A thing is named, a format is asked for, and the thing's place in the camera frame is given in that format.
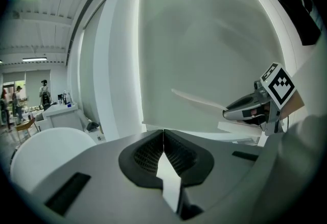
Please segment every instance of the ceiling beam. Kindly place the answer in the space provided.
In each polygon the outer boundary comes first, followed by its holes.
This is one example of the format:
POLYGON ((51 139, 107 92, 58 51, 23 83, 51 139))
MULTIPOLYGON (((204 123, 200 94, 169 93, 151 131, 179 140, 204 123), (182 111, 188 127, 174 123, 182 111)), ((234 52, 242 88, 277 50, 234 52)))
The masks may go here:
POLYGON ((3 21, 23 21, 23 22, 45 22, 57 26, 70 27, 73 20, 61 16, 47 15, 40 13, 18 13, 10 12, 3 15, 3 21))
POLYGON ((65 54, 65 48, 54 48, 54 47, 37 47, 37 46, 26 46, 26 47, 12 47, 7 49, 0 49, 0 56, 11 55, 11 54, 65 54))
POLYGON ((31 62, 31 63, 17 63, 17 64, 0 64, 0 71, 3 73, 16 72, 16 71, 34 71, 34 70, 49 70, 52 67, 65 67, 65 62, 56 63, 43 63, 43 62, 31 62))

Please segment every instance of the white stick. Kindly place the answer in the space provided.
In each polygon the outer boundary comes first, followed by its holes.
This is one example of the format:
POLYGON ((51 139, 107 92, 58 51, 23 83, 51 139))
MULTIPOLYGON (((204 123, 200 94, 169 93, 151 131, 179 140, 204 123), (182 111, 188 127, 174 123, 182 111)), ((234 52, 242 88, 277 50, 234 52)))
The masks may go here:
POLYGON ((214 103, 212 101, 208 101, 208 100, 206 100, 204 98, 194 96, 194 95, 191 95, 191 94, 186 93, 186 92, 182 92, 182 91, 179 91, 179 90, 176 90, 176 89, 172 89, 172 92, 174 94, 182 97, 182 98, 188 99, 189 101, 193 101, 193 102, 196 102, 196 103, 201 103, 201 104, 213 106, 213 107, 216 107, 216 108, 224 110, 224 111, 227 110, 224 106, 222 106, 220 104, 214 103))

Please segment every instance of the chair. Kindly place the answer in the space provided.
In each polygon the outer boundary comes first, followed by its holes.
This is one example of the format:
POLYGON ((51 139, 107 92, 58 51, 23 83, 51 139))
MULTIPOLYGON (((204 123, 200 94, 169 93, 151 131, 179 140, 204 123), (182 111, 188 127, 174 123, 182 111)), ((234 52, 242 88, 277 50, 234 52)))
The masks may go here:
POLYGON ((29 135, 29 138, 31 138, 31 135, 30 135, 30 132, 29 132, 29 127, 31 127, 32 124, 34 124, 36 130, 39 131, 38 128, 37 128, 37 126, 35 125, 35 118, 31 119, 28 122, 24 122, 22 124, 19 124, 19 125, 16 125, 15 126, 15 128, 17 130, 17 135, 18 135, 20 144, 21 144, 21 139, 20 139, 20 136, 19 136, 19 131, 27 130, 27 133, 29 135))
POLYGON ((55 169, 96 143, 84 132, 72 128, 52 128, 24 142, 10 169, 12 182, 27 192, 55 169))

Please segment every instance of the fluorescent ceiling light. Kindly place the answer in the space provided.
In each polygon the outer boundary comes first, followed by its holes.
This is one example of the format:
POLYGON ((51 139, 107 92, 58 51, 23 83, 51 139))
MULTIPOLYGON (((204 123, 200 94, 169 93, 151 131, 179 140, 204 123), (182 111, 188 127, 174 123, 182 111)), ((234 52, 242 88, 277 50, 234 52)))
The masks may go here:
POLYGON ((35 57, 35 58, 23 58, 23 62, 35 62, 35 61, 46 61, 46 57, 35 57))

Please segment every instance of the ceiling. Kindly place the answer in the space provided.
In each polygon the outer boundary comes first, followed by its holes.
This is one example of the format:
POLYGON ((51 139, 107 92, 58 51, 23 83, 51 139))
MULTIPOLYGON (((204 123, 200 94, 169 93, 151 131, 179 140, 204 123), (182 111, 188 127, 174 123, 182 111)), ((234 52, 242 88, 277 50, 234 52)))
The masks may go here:
POLYGON ((10 0, 0 20, 0 69, 28 57, 65 65, 68 35, 81 1, 10 0))

